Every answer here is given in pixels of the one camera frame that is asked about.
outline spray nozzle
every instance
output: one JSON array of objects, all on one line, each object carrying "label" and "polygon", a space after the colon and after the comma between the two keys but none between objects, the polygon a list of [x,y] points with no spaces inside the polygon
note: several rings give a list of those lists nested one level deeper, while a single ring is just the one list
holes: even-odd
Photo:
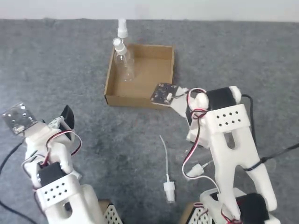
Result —
[{"label": "spray nozzle", "polygon": [[117,36],[119,38],[128,37],[128,29],[127,29],[127,20],[126,19],[118,19]]}]

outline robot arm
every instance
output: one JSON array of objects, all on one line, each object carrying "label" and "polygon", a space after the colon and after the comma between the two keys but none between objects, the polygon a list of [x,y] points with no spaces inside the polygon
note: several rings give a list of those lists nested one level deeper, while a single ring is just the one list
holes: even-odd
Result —
[{"label": "robot arm", "polygon": [[69,111],[70,116],[64,113],[48,125],[37,121],[23,103],[2,117],[14,134],[23,134],[26,138],[27,151],[22,166],[48,222],[105,224],[93,188],[80,185],[81,176],[73,169],[71,148],[77,134],[72,130],[71,109],[67,106],[65,111]]},{"label": "robot arm", "polygon": [[[234,189],[235,168],[237,165],[250,168],[260,161],[245,106],[239,104],[241,92],[236,86],[230,86],[208,92],[201,91],[194,98],[190,97],[191,92],[196,89],[189,91],[186,88],[161,83],[156,87],[151,101],[154,104],[170,106],[187,119],[187,140],[195,142],[200,128],[198,143],[211,150],[215,164],[215,180],[220,190],[217,204],[221,206],[214,211],[216,207],[213,203],[208,203],[211,207],[208,209],[217,216],[225,205],[229,213],[240,220],[241,211],[236,197],[241,195],[236,194]],[[199,121],[192,118],[198,108],[205,111]],[[228,143],[228,136],[233,138],[233,146]],[[263,197],[267,210],[275,210],[277,201],[265,165],[262,164],[247,174],[253,180],[258,194]],[[274,220],[273,223],[279,223],[272,216],[270,219]],[[222,223],[223,218],[215,220]]]}]

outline white wall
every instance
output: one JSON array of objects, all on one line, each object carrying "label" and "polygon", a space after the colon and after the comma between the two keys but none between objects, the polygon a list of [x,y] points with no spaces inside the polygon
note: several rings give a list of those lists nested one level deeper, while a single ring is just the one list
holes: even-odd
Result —
[{"label": "white wall", "polygon": [[0,0],[2,19],[45,17],[299,22],[299,0]]}]

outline gray carpet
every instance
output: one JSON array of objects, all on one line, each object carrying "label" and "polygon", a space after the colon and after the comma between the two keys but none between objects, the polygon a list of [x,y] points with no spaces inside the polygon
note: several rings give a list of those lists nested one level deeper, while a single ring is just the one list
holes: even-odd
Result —
[{"label": "gray carpet", "polygon": [[[116,35],[116,21],[0,21],[0,112],[22,101],[36,117],[50,122],[68,104],[83,140],[73,157],[83,183],[98,198],[109,198],[123,221],[177,223],[188,202],[213,185],[186,181],[181,164],[191,144],[186,121],[172,110],[106,105],[103,92]],[[129,21],[134,42],[175,45],[174,82],[208,90],[237,85],[255,99],[257,144],[265,156],[299,140],[299,24],[199,21]],[[167,204],[163,190],[169,148],[170,176],[177,201]],[[0,159],[21,140],[0,122]],[[25,147],[1,175],[0,198],[46,223],[21,170]],[[210,159],[198,150],[189,166]],[[274,212],[283,224],[299,220],[299,151],[268,165],[277,196]],[[206,174],[214,175],[213,166]],[[249,193],[251,180],[237,169],[235,185]],[[0,208],[0,223],[25,223]]]}]

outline open cardboard box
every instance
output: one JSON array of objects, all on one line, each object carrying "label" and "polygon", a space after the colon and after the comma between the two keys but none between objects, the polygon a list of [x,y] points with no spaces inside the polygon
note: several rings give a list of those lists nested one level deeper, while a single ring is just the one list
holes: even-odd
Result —
[{"label": "open cardboard box", "polygon": [[158,83],[172,83],[174,48],[163,45],[131,44],[135,56],[135,78],[125,82],[116,74],[114,50],[110,58],[105,99],[111,106],[167,108],[150,101]]}]

